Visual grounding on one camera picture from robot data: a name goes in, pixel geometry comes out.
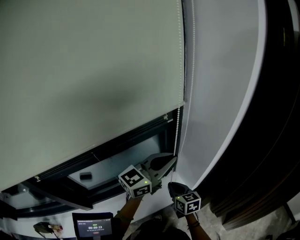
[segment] floor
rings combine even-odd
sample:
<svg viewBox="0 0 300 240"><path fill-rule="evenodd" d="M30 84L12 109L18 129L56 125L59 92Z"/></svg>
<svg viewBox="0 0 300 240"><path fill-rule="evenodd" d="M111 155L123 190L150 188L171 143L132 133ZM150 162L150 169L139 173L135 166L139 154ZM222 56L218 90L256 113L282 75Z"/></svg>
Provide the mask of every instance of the floor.
<svg viewBox="0 0 300 240"><path fill-rule="evenodd" d="M167 225L173 225L185 231L191 238L185 218L178 219L171 207L167 207L154 215L157 214L168 218ZM123 239L126 239L143 222L153 218L154 215L132 223ZM224 229L221 220L210 211L208 206L203 207L198 212L198 217L202 228L210 236L211 240L264 240L267 235L273 235L273 240L275 240L291 226L291 220L283 207L255 222L230 231Z"/></svg>

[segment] digital screen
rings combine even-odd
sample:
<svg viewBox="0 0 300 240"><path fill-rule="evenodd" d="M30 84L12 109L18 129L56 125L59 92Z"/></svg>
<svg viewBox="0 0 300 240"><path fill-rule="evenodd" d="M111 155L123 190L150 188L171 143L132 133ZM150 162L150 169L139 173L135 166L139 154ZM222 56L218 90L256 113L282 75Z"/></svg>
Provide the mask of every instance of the digital screen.
<svg viewBox="0 0 300 240"><path fill-rule="evenodd" d="M112 234L111 219L77 220L81 238L97 237Z"/></svg>

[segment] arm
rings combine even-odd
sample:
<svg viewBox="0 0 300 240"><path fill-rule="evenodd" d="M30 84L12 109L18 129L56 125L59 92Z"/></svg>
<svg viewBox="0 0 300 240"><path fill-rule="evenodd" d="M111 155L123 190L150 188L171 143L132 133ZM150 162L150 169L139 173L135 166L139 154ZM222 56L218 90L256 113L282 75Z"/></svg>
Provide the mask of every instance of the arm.
<svg viewBox="0 0 300 240"><path fill-rule="evenodd" d="M135 215L136 210L140 206L142 199L143 197L130 198L128 202L124 205L124 207L114 217L119 218L121 220L120 232L118 233L120 234L120 236L124 236L131 221L133 220L133 216Z"/></svg>
<svg viewBox="0 0 300 240"><path fill-rule="evenodd" d="M211 240L200 225L197 227L190 227L198 222L193 214L186 215L186 219L187 225L189 226L189 231L191 232L192 240Z"/></svg>

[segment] marker cube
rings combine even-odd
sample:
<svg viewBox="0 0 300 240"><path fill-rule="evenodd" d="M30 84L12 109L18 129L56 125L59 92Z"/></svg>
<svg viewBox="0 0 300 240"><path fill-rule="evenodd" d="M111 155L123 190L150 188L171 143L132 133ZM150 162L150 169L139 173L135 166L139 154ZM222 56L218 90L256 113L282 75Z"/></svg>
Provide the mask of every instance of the marker cube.
<svg viewBox="0 0 300 240"><path fill-rule="evenodd" d="M132 198L152 192L152 183L133 165L119 175L119 182Z"/></svg>
<svg viewBox="0 0 300 240"><path fill-rule="evenodd" d="M175 209L184 215L200 210L201 198L197 192L175 197Z"/></svg>

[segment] roller blind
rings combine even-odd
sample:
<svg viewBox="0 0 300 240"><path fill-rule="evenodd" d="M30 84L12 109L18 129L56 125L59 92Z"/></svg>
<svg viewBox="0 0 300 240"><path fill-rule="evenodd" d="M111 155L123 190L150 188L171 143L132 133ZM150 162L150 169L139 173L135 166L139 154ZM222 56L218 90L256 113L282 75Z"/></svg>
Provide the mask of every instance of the roller blind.
<svg viewBox="0 0 300 240"><path fill-rule="evenodd" d="M0 190L183 101L178 0L4 0L0 35Z"/></svg>

